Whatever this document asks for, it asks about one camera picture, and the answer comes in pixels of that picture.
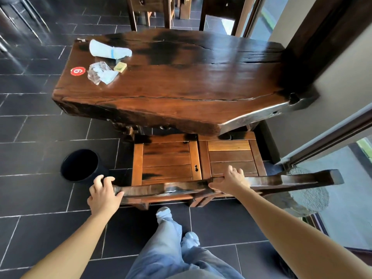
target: crumpled plastic wrapper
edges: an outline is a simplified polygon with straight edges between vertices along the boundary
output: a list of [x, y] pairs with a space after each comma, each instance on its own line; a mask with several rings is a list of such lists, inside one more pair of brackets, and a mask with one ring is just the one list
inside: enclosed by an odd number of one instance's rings
[[109, 84], [118, 75], [118, 71], [112, 70], [105, 62], [96, 62], [89, 66], [88, 79], [98, 85], [101, 81]]

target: blue denim pants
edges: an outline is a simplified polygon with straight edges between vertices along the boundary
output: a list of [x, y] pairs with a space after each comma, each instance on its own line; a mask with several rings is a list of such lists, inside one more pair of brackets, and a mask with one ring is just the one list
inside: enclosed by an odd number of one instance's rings
[[158, 228], [133, 263], [126, 279], [165, 279], [175, 274], [204, 269], [221, 278], [243, 279], [230, 265], [210, 251], [198, 247], [199, 239], [188, 232], [182, 239], [182, 227], [172, 219], [170, 209], [157, 213]]

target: forearm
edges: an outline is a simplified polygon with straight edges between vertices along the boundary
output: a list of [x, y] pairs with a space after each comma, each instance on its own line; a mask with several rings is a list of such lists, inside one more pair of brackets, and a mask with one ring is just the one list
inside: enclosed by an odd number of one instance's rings
[[105, 216], [90, 216], [66, 241], [37, 263], [22, 279], [78, 279], [107, 224]]
[[253, 190], [239, 188], [234, 195], [299, 278], [372, 278], [370, 268], [347, 249]]

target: red sticker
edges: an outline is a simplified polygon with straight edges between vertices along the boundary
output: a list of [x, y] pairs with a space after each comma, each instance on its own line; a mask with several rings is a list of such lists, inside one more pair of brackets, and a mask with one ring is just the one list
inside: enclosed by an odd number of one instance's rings
[[79, 76], [79, 75], [82, 75], [84, 74], [86, 71], [85, 67], [82, 67], [82, 66], [78, 66], [78, 67], [75, 67], [71, 70], [71, 74], [73, 76]]

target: small yellow box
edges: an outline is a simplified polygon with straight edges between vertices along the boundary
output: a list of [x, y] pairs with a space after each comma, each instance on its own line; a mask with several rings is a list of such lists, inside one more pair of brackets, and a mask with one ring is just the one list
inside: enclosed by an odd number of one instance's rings
[[114, 70], [115, 70], [115, 71], [119, 71], [120, 73], [122, 73], [126, 68], [127, 68], [127, 64], [124, 63], [124, 62], [120, 62], [120, 63], [118, 63], [118, 64], [114, 67]]

